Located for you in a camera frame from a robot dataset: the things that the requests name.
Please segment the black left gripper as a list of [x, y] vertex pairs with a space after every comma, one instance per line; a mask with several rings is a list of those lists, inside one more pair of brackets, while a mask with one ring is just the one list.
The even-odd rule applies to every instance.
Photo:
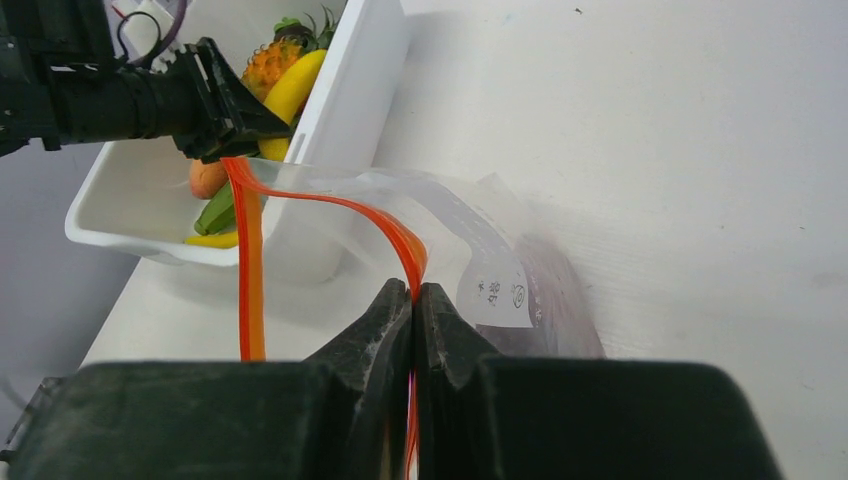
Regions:
[[112, 122], [114, 141], [170, 136], [187, 157], [214, 162], [293, 134], [290, 123], [241, 82], [209, 37], [179, 50], [164, 72], [132, 67], [125, 54], [115, 59], [114, 72], [126, 91]]

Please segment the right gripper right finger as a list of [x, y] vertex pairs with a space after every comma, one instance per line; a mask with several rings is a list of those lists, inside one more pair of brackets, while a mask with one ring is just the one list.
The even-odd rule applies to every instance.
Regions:
[[421, 479], [502, 479], [498, 350], [443, 287], [424, 283], [413, 310]]

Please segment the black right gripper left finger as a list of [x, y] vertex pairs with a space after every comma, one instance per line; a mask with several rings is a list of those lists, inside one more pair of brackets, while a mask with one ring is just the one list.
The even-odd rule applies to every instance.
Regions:
[[411, 323], [410, 292], [389, 279], [359, 318], [306, 358], [332, 378], [322, 405], [329, 479], [405, 477]]

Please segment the clear zip top bag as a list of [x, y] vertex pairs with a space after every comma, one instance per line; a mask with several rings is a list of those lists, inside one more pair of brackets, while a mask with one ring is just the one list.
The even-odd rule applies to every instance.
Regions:
[[[266, 273], [263, 212], [270, 199], [318, 202], [351, 210], [354, 220], [343, 238], [343, 253], [359, 274], [341, 278], [315, 297], [296, 305], [317, 315], [363, 287], [376, 297], [389, 279], [403, 281], [412, 300], [411, 370], [406, 475], [419, 477], [413, 310], [424, 283], [443, 287], [461, 317], [475, 323], [528, 326], [509, 305], [509, 289], [526, 287], [515, 253], [518, 239], [535, 234], [554, 240], [529, 210], [495, 178], [466, 183], [425, 174], [319, 168], [286, 173], [283, 163], [230, 158], [225, 168], [235, 195], [239, 253], [239, 336], [241, 357], [265, 356], [264, 320], [274, 288], [283, 279]], [[571, 479], [579, 465], [584, 435], [569, 424], [579, 408], [570, 406], [566, 357], [512, 356], [500, 353], [496, 371], [502, 411], [502, 479]], [[294, 385], [274, 421], [280, 450], [260, 478], [329, 479], [321, 462], [327, 421], [323, 401], [331, 374], [305, 361], [284, 367]]]

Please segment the purple toy grape bunch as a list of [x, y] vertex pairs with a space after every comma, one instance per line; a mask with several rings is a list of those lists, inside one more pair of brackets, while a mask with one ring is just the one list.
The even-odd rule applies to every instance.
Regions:
[[526, 287], [511, 287], [508, 305], [530, 324], [477, 321], [475, 330], [506, 355], [603, 359], [585, 289], [563, 249], [550, 238], [528, 234], [518, 239], [515, 253]]

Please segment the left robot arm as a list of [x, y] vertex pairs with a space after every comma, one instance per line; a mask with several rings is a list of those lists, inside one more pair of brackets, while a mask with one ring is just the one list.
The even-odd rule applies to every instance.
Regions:
[[263, 106], [202, 37], [162, 71], [114, 52], [99, 1], [1, 4], [1, 152], [171, 138], [190, 159], [248, 155], [294, 129]]

